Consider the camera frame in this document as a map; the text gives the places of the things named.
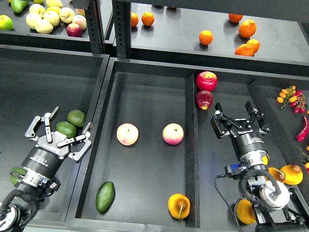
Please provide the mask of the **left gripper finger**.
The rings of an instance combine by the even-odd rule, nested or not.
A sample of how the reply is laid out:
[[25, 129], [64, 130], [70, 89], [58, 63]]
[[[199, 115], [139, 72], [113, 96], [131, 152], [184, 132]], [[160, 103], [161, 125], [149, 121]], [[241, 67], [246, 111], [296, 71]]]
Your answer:
[[[70, 146], [70, 153], [67, 157], [71, 158], [74, 160], [76, 163], [79, 163], [82, 158], [85, 156], [85, 154], [88, 152], [88, 150], [91, 147], [91, 141], [89, 140], [90, 137], [90, 129], [92, 127], [92, 123], [89, 122], [85, 129], [83, 130], [81, 135], [78, 135], [73, 138], [67, 138], [65, 141], [58, 143], [58, 147], [62, 147], [64, 145], [69, 145]], [[81, 147], [80, 151], [71, 151], [71, 148], [83, 143], [83, 147]]]
[[39, 137], [36, 135], [38, 128], [43, 124], [45, 128], [45, 137], [48, 143], [53, 141], [52, 131], [51, 131], [51, 122], [57, 115], [59, 107], [56, 106], [55, 109], [49, 113], [45, 113], [43, 116], [35, 116], [32, 120], [30, 126], [25, 132], [25, 137], [29, 140], [38, 141]]

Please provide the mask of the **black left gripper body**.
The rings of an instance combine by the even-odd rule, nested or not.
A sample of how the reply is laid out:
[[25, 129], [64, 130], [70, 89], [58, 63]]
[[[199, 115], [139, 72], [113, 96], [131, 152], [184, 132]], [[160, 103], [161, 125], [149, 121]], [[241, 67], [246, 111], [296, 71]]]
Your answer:
[[65, 141], [67, 136], [55, 131], [52, 134], [52, 142], [49, 143], [47, 141], [46, 135], [38, 138], [37, 144], [39, 148], [57, 156], [59, 159], [65, 159], [70, 153], [70, 146], [64, 145], [62, 147], [58, 147], [57, 144]]

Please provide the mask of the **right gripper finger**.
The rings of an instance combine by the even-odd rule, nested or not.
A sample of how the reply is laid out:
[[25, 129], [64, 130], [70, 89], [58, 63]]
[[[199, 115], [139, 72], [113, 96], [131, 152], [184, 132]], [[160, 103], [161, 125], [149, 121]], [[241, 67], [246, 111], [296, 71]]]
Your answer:
[[250, 101], [245, 103], [246, 111], [249, 115], [249, 119], [246, 120], [246, 128], [251, 129], [254, 123], [257, 122], [259, 125], [260, 133], [269, 133], [271, 131], [270, 126], [264, 119], [264, 113], [261, 113], [258, 109], [253, 108]]
[[215, 104], [215, 113], [211, 119], [211, 126], [215, 132], [218, 139], [230, 136], [232, 128], [241, 130], [241, 125], [236, 122], [236, 120], [226, 116], [221, 108], [220, 103]]

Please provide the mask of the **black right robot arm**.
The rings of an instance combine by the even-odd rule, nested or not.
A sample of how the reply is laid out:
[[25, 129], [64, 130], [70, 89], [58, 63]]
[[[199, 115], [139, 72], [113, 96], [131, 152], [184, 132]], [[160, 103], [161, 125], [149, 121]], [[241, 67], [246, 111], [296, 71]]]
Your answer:
[[263, 162], [268, 155], [262, 136], [270, 132], [264, 113], [245, 103], [248, 119], [232, 119], [226, 116], [219, 103], [215, 105], [211, 119], [218, 139], [229, 137], [239, 164], [227, 165], [225, 174], [239, 181], [241, 200], [249, 201], [257, 232], [307, 232], [309, 220], [301, 209], [301, 202], [294, 190], [275, 180]]

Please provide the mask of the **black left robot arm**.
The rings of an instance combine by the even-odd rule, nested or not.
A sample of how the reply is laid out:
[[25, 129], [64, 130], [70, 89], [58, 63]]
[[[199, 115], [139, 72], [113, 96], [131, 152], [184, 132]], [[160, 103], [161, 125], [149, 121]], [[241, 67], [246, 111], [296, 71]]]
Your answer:
[[58, 191], [60, 181], [56, 178], [56, 173], [63, 161], [70, 158], [79, 163], [92, 145], [89, 139], [91, 122], [81, 135], [72, 138], [58, 130], [51, 130], [51, 122], [58, 109], [56, 107], [50, 113], [34, 117], [25, 132], [25, 137], [36, 144], [21, 164], [26, 173], [10, 173], [17, 182], [15, 188], [0, 203], [2, 232], [22, 232], [36, 216], [40, 203]]

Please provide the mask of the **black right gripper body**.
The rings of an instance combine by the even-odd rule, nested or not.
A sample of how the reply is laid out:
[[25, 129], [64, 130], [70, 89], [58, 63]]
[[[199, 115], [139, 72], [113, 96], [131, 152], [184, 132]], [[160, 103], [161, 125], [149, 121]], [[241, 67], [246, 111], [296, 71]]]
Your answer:
[[241, 128], [241, 129], [232, 128], [230, 130], [231, 140], [237, 139], [237, 138], [239, 138], [240, 136], [243, 136], [243, 135], [248, 135], [249, 139], [253, 139], [253, 140], [257, 140], [257, 141], [262, 140], [262, 137], [259, 133], [259, 129], [256, 128], [256, 127], [252, 127], [250, 129], [248, 129], [248, 128]]

